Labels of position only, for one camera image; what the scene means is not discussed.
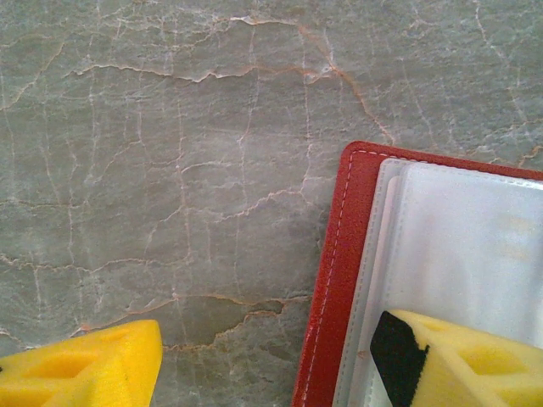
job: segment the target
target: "white stitching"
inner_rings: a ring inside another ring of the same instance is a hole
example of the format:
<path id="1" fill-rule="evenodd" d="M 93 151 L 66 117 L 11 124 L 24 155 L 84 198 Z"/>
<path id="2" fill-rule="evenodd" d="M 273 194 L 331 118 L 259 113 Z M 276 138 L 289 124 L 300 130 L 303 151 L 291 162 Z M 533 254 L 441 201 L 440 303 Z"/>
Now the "white stitching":
<path id="1" fill-rule="evenodd" d="M 396 157 L 394 155 L 389 155 L 389 154 L 385 154 L 385 153 L 377 153 L 377 152 L 374 152 L 374 151 L 367 151 L 367 150 L 355 150 L 349 156 L 349 169 L 347 171 L 347 181 L 345 182 L 343 197 L 341 199 L 341 211 L 339 212 L 338 230 L 336 231 L 336 237 L 335 237 L 335 241 L 333 243 L 332 260 L 330 261 L 330 268 L 328 270 L 328 278 L 327 278 L 327 282 L 326 282 L 326 289 L 324 290 L 324 301 L 322 301 L 321 313 L 320 313 L 319 321 L 318 321 L 317 327 L 316 327 L 315 344 L 313 345 L 313 350 L 311 351 L 311 353 L 313 355 L 311 356 L 311 363 L 309 365 L 309 371 L 307 372 L 307 379 L 305 380 L 305 388 L 304 388 L 304 392 L 302 394 L 302 407 L 305 407 L 305 402 L 307 400 L 307 391 L 309 389 L 309 383 L 311 381 L 311 373 L 313 371 L 313 364 L 315 363 L 315 356 L 316 356 L 315 351 L 316 351 L 316 346 L 317 346 L 317 344 L 319 342 L 319 335 L 321 333 L 321 325 L 322 325 L 322 319 L 323 319 L 323 316 L 324 316 L 324 309 L 326 308 L 326 302 L 327 302 L 327 299 L 328 299 L 328 291 L 329 291 L 329 288 L 330 288 L 330 281 L 332 280 L 332 270 L 333 270 L 333 265 L 334 265 L 335 260 L 336 260 L 336 253 L 337 253 L 338 240 L 339 240 L 339 231 L 341 230 L 341 219 L 343 218 L 343 210 L 344 210 L 344 205 L 345 205 L 345 198 L 347 197 L 347 190 L 349 189 L 350 172 L 351 172 L 352 166 L 353 166 L 353 157 L 355 156 L 356 153 L 380 155 L 380 156 L 389 157 L 389 158 L 392 158 L 392 159 L 405 159 L 405 158 L 402 158 L 402 157 Z"/>

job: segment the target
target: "hole in sponge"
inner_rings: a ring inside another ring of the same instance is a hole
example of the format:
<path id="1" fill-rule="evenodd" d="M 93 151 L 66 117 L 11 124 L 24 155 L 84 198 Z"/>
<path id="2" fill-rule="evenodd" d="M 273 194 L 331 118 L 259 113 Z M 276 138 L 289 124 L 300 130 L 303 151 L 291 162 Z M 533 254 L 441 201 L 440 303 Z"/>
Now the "hole in sponge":
<path id="1" fill-rule="evenodd" d="M 96 359 L 95 354 L 60 352 L 32 367 L 25 377 L 71 379 Z"/>
<path id="2" fill-rule="evenodd" d="M 511 407 L 541 407 L 543 405 L 543 387 L 502 390 L 500 396 Z"/>
<path id="3" fill-rule="evenodd" d="M 514 354 L 501 348 L 473 346 L 460 351 L 459 355 L 481 376 L 509 375 L 527 370 Z"/>

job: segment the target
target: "marble surface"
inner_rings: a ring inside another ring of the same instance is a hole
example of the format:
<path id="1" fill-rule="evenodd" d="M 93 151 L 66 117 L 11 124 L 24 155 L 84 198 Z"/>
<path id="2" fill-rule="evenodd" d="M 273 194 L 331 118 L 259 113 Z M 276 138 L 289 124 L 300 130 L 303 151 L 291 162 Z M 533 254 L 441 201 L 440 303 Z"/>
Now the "marble surface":
<path id="1" fill-rule="evenodd" d="M 339 154 L 543 170 L 538 0 L 7 0 L 0 354 L 156 318 L 153 406 L 288 406 Z"/>

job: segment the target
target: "black strip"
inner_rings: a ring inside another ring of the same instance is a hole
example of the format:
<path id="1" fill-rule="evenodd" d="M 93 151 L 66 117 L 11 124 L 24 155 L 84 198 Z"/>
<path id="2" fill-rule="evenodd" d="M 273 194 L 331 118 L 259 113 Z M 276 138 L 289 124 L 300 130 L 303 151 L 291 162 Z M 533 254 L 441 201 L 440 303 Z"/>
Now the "black strip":
<path id="1" fill-rule="evenodd" d="M 409 407 L 417 391 L 429 346 L 418 347 L 411 327 L 388 311 L 381 314 L 370 346 L 394 407 Z"/>

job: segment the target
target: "red leather cover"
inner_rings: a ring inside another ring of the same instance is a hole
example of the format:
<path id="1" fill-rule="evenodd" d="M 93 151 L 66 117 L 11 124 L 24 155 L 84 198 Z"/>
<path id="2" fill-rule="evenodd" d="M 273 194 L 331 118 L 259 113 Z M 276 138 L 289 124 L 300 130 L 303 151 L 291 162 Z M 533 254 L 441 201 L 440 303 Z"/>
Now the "red leather cover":
<path id="1" fill-rule="evenodd" d="M 339 164 L 292 407 L 331 406 L 355 293 L 379 166 L 387 158 L 425 161 L 542 180 L 543 172 L 353 142 Z"/>

